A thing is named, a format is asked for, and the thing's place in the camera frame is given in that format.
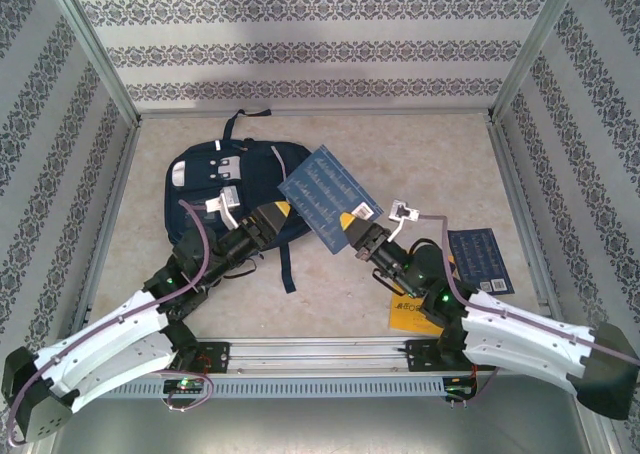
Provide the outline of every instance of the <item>white bracket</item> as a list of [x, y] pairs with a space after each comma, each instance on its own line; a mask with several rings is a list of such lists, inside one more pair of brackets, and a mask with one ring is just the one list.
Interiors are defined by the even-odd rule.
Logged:
[[412, 222], [417, 222], [420, 218], [420, 211], [417, 209], [409, 209], [409, 205], [405, 201], [400, 201], [399, 199], [395, 199], [393, 204], [391, 205], [391, 211], [389, 213], [389, 220], [393, 222], [399, 222], [398, 227], [391, 233], [388, 242], [393, 241], [400, 231], [404, 227], [404, 221], [409, 220]]
[[215, 199], [209, 199], [205, 202], [207, 212], [220, 211], [220, 217], [222, 222], [227, 226], [227, 229], [233, 231], [238, 227], [238, 221], [231, 214], [231, 209], [240, 205], [240, 198], [238, 197], [238, 190], [235, 186], [229, 186], [222, 188], [220, 196]]

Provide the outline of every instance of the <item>cable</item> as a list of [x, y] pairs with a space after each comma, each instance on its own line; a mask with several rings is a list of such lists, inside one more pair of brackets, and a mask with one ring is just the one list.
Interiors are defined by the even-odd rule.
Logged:
[[615, 351], [605, 346], [600, 346], [595, 342], [587, 341], [586, 339], [582, 339], [572, 334], [567, 334], [564, 331], [555, 329], [553, 327], [549, 327], [545, 324], [542, 324], [541, 322], [534, 321], [533, 319], [528, 319], [515, 312], [509, 312], [508, 309], [495, 309], [493, 307], [481, 306], [479, 304], [474, 304], [472, 302], [467, 301], [464, 297], [462, 297], [462, 295], [458, 291], [458, 288], [456, 287], [456, 283], [453, 279], [453, 273], [451, 272], [451, 265], [449, 264], [449, 240], [447, 236], [447, 227], [448, 227], [447, 216], [427, 216], [424, 214], [420, 214], [418, 217], [424, 220], [442, 221], [442, 259], [444, 262], [444, 271], [447, 275], [447, 282], [449, 283], [449, 288], [451, 289], [451, 292], [453, 293], [453, 295], [455, 296], [455, 298], [460, 304], [466, 307], [470, 307], [472, 309], [477, 309], [479, 311], [487, 312], [489, 314], [497, 314], [504, 318], [510, 317], [512, 319], [516, 319], [517, 321], [523, 322], [524, 324], [529, 324], [530, 326], [536, 327], [550, 334], [554, 334], [572, 343], [582, 344], [583, 346], [603, 352], [605, 354], [608, 354], [609, 356], [617, 357], [618, 359], [622, 359], [623, 361], [626, 361], [629, 364], [633, 364], [634, 366], [640, 367], [639, 359], [628, 356], [627, 354], [623, 354], [622, 352]]
[[167, 400], [163, 402], [167, 405], [167, 407], [172, 410], [172, 411], [180, 411], [180, 412], [185, 412], [185, 411], [190, 411], [191, 409], [198, 407], [202, 404], [204, 404], [205, 402], [207, 402], [209, 399], [211, 399], [211, 396], [213, 395], [213, 389], [214, 389], [214, 385], [213, 385], [213, 381], [211, 379], [209, 379], [208, 376], [204, 375], [201, 376], [200, 374], [195, 374], [193, 372], [188, 372], [188, 371], [170, 371], [168, 369], [164, 369], [162, 371], [156, 371], [156, 374], [170, 374], [172, 376], [175, 377], [176, 374], [181, 374], [185, 377], [193, 377], [194, 379], [197, 380], [202, 380], [204, 382], [206, 382], [209, 385], [209, 389], [205, 389], [205, 395], [204, 397], [202, 397], [202, 399], [198, 399], [196, 401], [193, 401], [191, 404], [185, 406], [185, 407], [174, 407], [173, 404], [171, 404], [171, 398], [173, 397], [174, 394], [176, 394], [176, 391], [171, 391], [169, 393], [169, 396], [167, 397]]
[[384, 282], [384, 280], [382, 279], [381, 275], [382, 275], [382, 271], [380, 269], [378, 269], [377, 267], [373, 270], [373, 272], [371, 272], [371, 277], [373, 277], [376, 281], [378, 281], [384, 287], [389, 289], [395, 295], [397, 295], [397, 296], [404, 296], [405, 295], [404, 291], [400, 291], [400, 290], [396, 289], [395, 287], [393, 287], [391, 284], [389, 284], [387, 282]]
[[411, 248], [409, 249], [409, 255], [413, 256], [413, 253], [416, 252], [416, 249], [418, 248], [418, 246], [420, 244], [431, 244], [433, 246], [438, 246], [434, 241], [432, 241], [431, 239], [428, 239], [426, 237], [421, 237], [420, 239], [418, 239], [416, 242], [413, 243], [413, 245], [411, 246]]
[[149, 309], [151, 307], [155, 307], [155, 306], [157, 306], [159, 304], [162, 304], [164, 302], [167, 302], [167, 301], [170, 301], [172, 299], [175, 299], [178, 296], [181, 296], [185, 292], [187, 292], [190, 289], [194, 288], [196, 286], [196, 284], [200, 281], [200, 279], [202, 279], [202, 276], [204, 276], [204, 273], [207, 270], [207, 266], [209, 265], [209, 240], [207, 239], [207, 234], [206, 234], [206, 232], [204, 230], [204, 226], [202, 225], [202, 222], [200, 221], [200, 218], [198, 217], [196, 212], [193, 210], [193, 208], [187, 202], [185, 202], [183, 200], [180, 200], [179, 204], [182, 207], [184, 207], [187, 210], [187, 212], [189, 213], [189, 215], [193, 218], [193, 221], [196, 224], [196, 227], [198, 228], [198, 232], [200, 233], [200, 236], [202, 237], [202, 247], [204, 248], [204, 258], [202, 260], [202, 266], [200, 266], [200, 270], [198, 271], [198, 273], [195, 275], [195, 277], [191, 281], [189, 281], [189, 283], [187, 285], [185, 285], [184, 287], [181, 287], [177, 291], [172, 292], [171, 294], [167, 294], [166, 296], [161, 297], [160, 299], [156, 299], [154, 301], [150, 301], [150, 302], [148, 302], [146, 304], [138, 306], [135, 309], [132, 309], [131, 311], [126, 312], [122, 316], [116, 316], [113, 319], [110, 319], [109, 321], [105, 322], [104, 324], [101, 324], [100, 326], [96, 327], [93, 331], [85, 333], [83, 336], [80, 336], [78, 339], [76, 339], [74, 342], [69, 344], [62, 351], [60, 351], [60, 353], [57, 356], [52, 357], [40, 369], [38, 369], [27, 380], [27, 382], [24, 383], [24, 385], [22, 386], [22, 389], [20, 389], [18, 391], [18, 394], [16, 395], [16, 398], [14, 399], [13, 404], [11, 405], [11, 408], [9, 409], [9, 417], [7, 418], [7, 434], [8, 434], [9, 444], [12, 447], [20, 447], [20, 446], [23, 446], [23, 445], [26, 444], [26, 442], [24, 440], [23, 441], [18, 441], [14, 437], [15, 434], [14, 434], [13, 430], [15, 428], [15, 423], [16, 423], [16, 414], [18, 412], [18, 407], [20, 407], [20, 403], [22, 403], [22, 401], [24, 400], [24, 396], [25, 396], [27, 390], [33, 384], [35, 384], [35, 382], [40, 377], [42, 377], [42, 375], [44, 373], [46, 373], [54, 365], [60, 363], [60, 360], [63, 359], [66, 355], [68, 355], [71, 351], [73, 351], [76, 347], [78, 347], [83, 342], [86, 342], [87, 340], [91, 339], [96, 334], [104, 331], [105, 329], [107, 329], [108, 327], [113, 326], [114, 324], [118, 324], [118, 323], [122, 322], [123, 320], [128, 319], [131, 316], [135, 316], [139, 312], [142, 312], [142, 311], [144, 311], [146, 309]]
[[213, 365], [213, 363], [211, 362], [211, 359], [209, 359], [204, 354], [201, 354], [199, 357], [196, 358], [196, 361], [203, 361], [204, 362], [204, 368], [202, 369], [202, 373], [205, 376], [207, 374], [209, 374], [209, 369], [211, 369], [211, 366]]
[[239, 274], [227, 274], [222, 277], [224, 277], [225, 279], [238, 279], [240, 277], [248, 276], [249, 274], [253, 274], [254, 272], [256, 272], [258, 270], [258, 265], [256, 264], [255, 259], [251, 257], [242, 261], [242, 264], [238, 266], [238, 269], [241, 268], [244, 265], [244, 263], [247, 261], [251, 261], [253, 263], [253, 268], [250, 267], [248, 270], [241, 272]]
[[486, 382], [484, 383], [484, 385], [480, 388], [479, 391], [476, 392], [476, 395], [473, 396], [471, 399], [469, 399], [467, 401], [467, 404], [469, 404], [470, 402], [476, 402], [478, 400], [478, 397], [480, 396], [480, 394], [482, 394], [483, 392], [486, 392], [487, 387], [489, 387], [489, 384], [491, 384], [491, 381], [493, 379], [495, 379], [498, 376], [498, 371], [500, 370], [499, 367], [496, 367], [493, 372], [491, 373], [491, 375], [489, 376], [489, 379], [486, 380]]
[[473, 387], [478, 386], [478, 366], [473, 364], [471, 366], [471, 379], [473, 379]]
[[495, 379], [498, 376], [498, 371], [500, 370], [499, 367], [496, 367], [493, 372], [491, 373], [491, 375], [489, 376], [489, 378], [485, 381], [485, 383], [483, 384], [483, 386], [480, 388], [479, 391], [476, 392], [476, 395], [473, 396], [471, 399], [464, 399], [456, 394], [453, 394], [451, 392], [447, 392], [447, 396], [449, 397], [453, 397], [454, 399], [457, 399], [458, 401], [462, 401], [464, 402], [464, 406], [467, 407], [469, 404], [474, 404], [478, 401], [478, 397], [480, 397], [480, 394], [484, 393], [487, 391], [487, 388], [489, 387], [489, 384], [491, 384], [491, 382], [493, 381], [493, 379]]

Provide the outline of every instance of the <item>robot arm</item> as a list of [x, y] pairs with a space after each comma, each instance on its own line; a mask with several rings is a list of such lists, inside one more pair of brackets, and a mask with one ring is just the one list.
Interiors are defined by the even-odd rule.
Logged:
[[[183, 319], [225, 273], [275, 239], [289, 210], [285, 202], [261, 206], [221, 239], [206, 228], [187, 231], [167, 264], [113, 312], [36, 353], [21, 347], [9, 354], [2, 395], [15, 409], [25, 441], [47, 437], [93, 399], [130, 380], [164, 368], [185, 370], [199, 347]], [[197, 282], [189, 281], [197, 275]]]
[[598, 414], [628, 418], [640, 363], [620, 329], [557, 322], [478, 291], [451, 276], [447, 255], [435, 242], [421, 239], [406, 251], [393, 240], [404, 221], [418, 220], [415, 209], [395, 201], [389, 217], [399, 222], [393, 233], [348, 213], [340, 221], [356, 257], [376, 266], [374, 279], [398, 294], [424, 299], [420, 312], [443, 328], [437, 348], [422, 357], [438, 366], [507, 368], [555, 384]]

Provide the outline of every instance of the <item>black backpack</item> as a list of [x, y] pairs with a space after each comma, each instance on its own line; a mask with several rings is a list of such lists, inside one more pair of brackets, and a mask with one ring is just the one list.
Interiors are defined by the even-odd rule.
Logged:
[[[284, 201], [278, 185], [311, 154], [306, 147], [292, 142], [231, 139], [240, 114], [269, 116], [271, 111], [246, 114], [240, 109], [227, 121], [222, 139], [190, 147], [169, 166], [164, 222], [172, 244], [180, 240], [185, 230], [193, 227], [190, 216], [178, 205], [179, 200], [184, 199], [195, 206], [203, 224], [221, 237], [233, 226], [225, 224], [221, 211], [207, 212], [207, 201], [219, 198], [224, 192], [225, 200], [229, 199], [235, 206], [229, 211], [236, 220], [262, 204]], [[302, 217], [291, 209], [276, 239], [264, 249], [280, 248], [282, 282], [287, 292], [296, 290], [291, 277], [289, 242], [309, 231]]]

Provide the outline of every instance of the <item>beige floor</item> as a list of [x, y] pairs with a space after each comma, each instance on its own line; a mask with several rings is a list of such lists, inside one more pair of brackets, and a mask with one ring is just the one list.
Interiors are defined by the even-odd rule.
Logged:
[[[187, 147], [221, 137], [224, 119], [145, 120], [91, 319], [142, 286], [170, 254], [163, 221], [164, 176]], [[325, 144], [388, 212], [394, 198], [423, 213], [444, 213], [450, 229], [493, 228], [516, 294], [503, 299], [537, 310], [527, 264], [481, 115], [271, 117], [236, 123], [238, 138]], [[387, 219], [383, 224], [392, 226]], [[439, 226], [412, 224], [398, 238], [439, 239]], [[307, 235], [291, 246], [298, 291], [287, 295], [277, 252], [258, 271], [224, 281], [187, 324], [199, 337], [399, 335], [389, 329], [391, 294], [350, 248], [332, 256]]]

